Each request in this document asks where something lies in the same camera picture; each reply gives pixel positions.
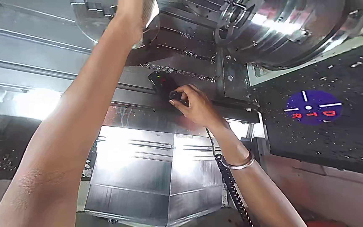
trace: skin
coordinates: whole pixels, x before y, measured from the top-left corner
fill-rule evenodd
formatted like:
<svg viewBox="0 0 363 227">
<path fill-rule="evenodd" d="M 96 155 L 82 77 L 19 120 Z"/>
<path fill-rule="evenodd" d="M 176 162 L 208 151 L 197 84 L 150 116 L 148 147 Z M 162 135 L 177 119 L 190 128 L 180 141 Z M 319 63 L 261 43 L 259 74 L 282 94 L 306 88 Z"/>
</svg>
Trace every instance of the skin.
<svg viewBox="0 0 363 227">
<path fill-rule="evenodd" d="M 189 107 L 177 100 L 171 100 L 170 103 L 191 121 L 212 132 L 227 163 L 235 166 L 244 164 L 249 151 L 232 132 L 226 120 L 214 110 L 205 93 L 192 84 L 176 91 L 183 92 L 182 99 L 189 100 Z M 231 171 L 250 211 L 262 223 L 270 227 L 306 227 L 292 204 L 257 162 L 243 170 Z"/>
<path fill-rule="evenodd" d="M 33 135 L 15 177 L 0 203 L 0 227 L 75 225 L 78 187 L 85 161 L 102 125 L 132 46 L 141 39 L 143 0 L 120 0 L 89 60 L 58 107 Z M 177 91 L 190 107 L 174 106 L 208 127 L 226 160 L 241 164 L 248 151 L 195 86 Z M 259 164 L 233 171 L 250 207 L 270 227 L 305 227 L 298 213 Z"/>
</svg>

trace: blue circular sticker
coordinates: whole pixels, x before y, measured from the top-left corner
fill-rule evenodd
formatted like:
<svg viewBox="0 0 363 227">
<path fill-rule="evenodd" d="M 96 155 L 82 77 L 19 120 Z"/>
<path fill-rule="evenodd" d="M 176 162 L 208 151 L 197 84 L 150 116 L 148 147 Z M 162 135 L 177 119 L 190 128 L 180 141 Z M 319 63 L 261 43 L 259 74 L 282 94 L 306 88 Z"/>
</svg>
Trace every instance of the blue circular sticker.
<svg viewBox="0 0 363 227">
<path fill-rule="evenodd" d="M 342 103 L 330 93 L 308 90 L 291 96 L 284 111 L 301 123 L 319 125 L 338 119 Z"/>
</svg>

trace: metal bangle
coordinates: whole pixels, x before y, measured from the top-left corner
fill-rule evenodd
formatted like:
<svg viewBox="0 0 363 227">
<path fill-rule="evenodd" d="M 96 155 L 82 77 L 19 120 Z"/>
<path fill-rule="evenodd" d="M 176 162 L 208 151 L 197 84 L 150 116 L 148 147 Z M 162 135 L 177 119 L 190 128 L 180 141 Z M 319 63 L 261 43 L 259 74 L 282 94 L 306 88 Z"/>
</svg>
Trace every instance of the metal bangle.
<svg viewBox="0 0 363 227">
<path fill-rule="evenodd" d="M 224 156 L 222 156 L 221 162 L 226 168 L 229 168 L 229 169 L 232 169 L 232 170 L 242 170 L 242 169 L 244 169 L 246 167 L 251 166 L 255 162 L 255 156 L 253 155 L 252 152 L 250 152 L 249 157 L 246 159 L 246 162 L 244 164 L 240 165 L 240 166 L 233 166 L 233 165 L 228 164 L 226 162 Z"/>
</svg>

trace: black cable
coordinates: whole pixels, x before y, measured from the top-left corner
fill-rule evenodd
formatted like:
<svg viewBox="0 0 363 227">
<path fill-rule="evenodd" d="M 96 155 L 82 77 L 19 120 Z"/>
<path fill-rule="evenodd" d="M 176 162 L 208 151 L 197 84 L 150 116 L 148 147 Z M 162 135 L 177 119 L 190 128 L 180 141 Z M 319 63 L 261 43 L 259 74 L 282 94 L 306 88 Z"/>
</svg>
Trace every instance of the black cable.
<svg viewBox="0 0 363 227">
<path fill-rule="evenodd" d="M 209 133 L 209 130 L 207 128 L 205 128 L 209 139 L 211 140 L 211 145 L 212 145 L 212 152 L 214 154 L 214 158 L 215 161 L 218 164 L 218 168 L 221 171 L 222 174 L 222 178 L 224 179 L 224 182 L 226 184 L 226 187 L 228 188 L 229 194 L 232 197 L 232 200 L 236 206 L 236 209 L 238 209 L 239 213 L 240 213 L 240 217 L 242 218 L 243 222 L 245 224 L 247 224 L 248 226 L 254 227 L 252 221 L 250 220 L 249 215 L 247 214 L 246 208 L 243 205 L 242 199 L 239 196 L 238 190 L 235 187 L 235 180 L 232 176 L 232 173 L 230 171 L 229 168 L 225 167 L 222 164 L 222 155 L 221 154 L 215 154 L 215 145 L 214 145 L 214 140 L 212 140 L 211 134 Z"/>
</svg>

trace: finger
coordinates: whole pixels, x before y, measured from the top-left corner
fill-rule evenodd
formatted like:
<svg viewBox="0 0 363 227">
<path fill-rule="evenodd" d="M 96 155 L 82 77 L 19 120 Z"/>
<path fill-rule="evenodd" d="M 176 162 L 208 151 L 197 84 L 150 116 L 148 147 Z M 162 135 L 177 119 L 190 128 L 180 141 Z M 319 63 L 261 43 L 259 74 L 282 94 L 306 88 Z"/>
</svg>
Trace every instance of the finger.
<svg viewBox="0 0 363 227">
<path fill-rule="evenodd" d="M 189 84 L 189 86 L 190 86 L 193 90 L 195 90 L 195 92 L 199 93 L 199 95 L 201 95 L 201 96 L 203 96 L 203 97 L 206 97 L 205 92 L 204 92 L 204 91 L 202 91 L 202 90 L 199 90 L 199 88 L 198 88 L 196 85 L 194 85 L 194 84 Z"/>
<path fill-rule="evenodd" d="M 176 109 L 180 110 L 184 114 L 184 116 L 186 116 L 189 113 L 189 111 L 190 111 L 190 108 L 189 107 L 183 105 L 181 102 L 179 102 L 177 100 L 170 100 L 169 102 L 174 107 L 176 107 Z"/>
<path fill-rule="evenodd" d="M 189 85 L 184 85 L 184 86 L 181 86 L 179 88 L 177 88 L 175 91 L 177 92 L 184 92 L 187 96 L 190 96 L 190 95 L 197 95 L 198 93 L 193 90 Z"/>
<path fill-rule="evenodd" d="M 187 94 L 183 92 L 181 98 L 182 98 L 182 100 L 187 100 L 187 98 L 188 98 Z"/>
</svg>

